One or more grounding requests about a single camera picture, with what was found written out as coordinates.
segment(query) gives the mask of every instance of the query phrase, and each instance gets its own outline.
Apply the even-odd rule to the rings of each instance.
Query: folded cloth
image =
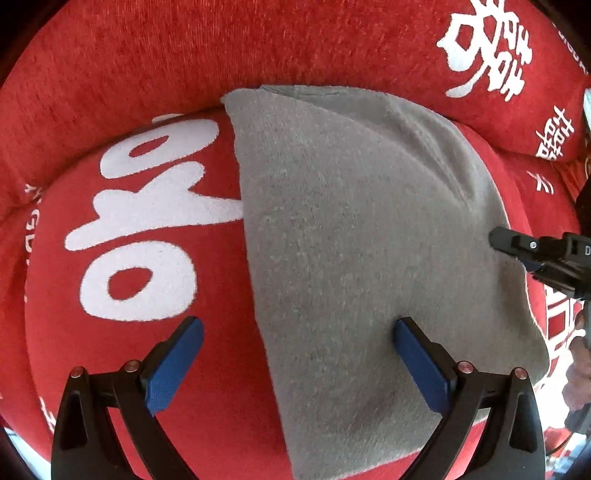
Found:
[[[457,360],[534,382],[548,368],[508,226],[457,128],[360,89],[223,99],[235,129],[255,313],[295,476],[343,478],[421,448],[430,412],[394,351],[411,316]]]

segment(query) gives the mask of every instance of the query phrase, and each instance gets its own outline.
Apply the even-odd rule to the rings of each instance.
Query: blue pad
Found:
[[[394,325],[394,346],[429,409],[445,415],[451,405],[450,383],[403,320]]]
[[[203,323],[186,318],[172,337],[161,344],[169,350],[148,377],[144,377],[145,403],[152,415],[166,410],[203,344]]]

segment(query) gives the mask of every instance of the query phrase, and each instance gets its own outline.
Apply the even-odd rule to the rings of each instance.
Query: silver screw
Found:
[[[133,372],[137,372],[139,370],[139,366],[141,365],[139,360],[130,360],[124,366],[124,369],[127,373],[132,374]]]
[[[463,374],[471,374],[474,371],[474,365],[472,365],[470,362],[462,361],[458,363],[457,369]]]
[[[84,373],[84,367],[74,367],[72,369],[72,371],[70,372],[70,376],[72,378],[78,378],[78,377],[81,377],[83,373]]]
[[[517,378],[519,378],[520,380],[525,380],[527,378],[527,371],[525,370],[525,368],[516,368],[515,369],[515,376]]]

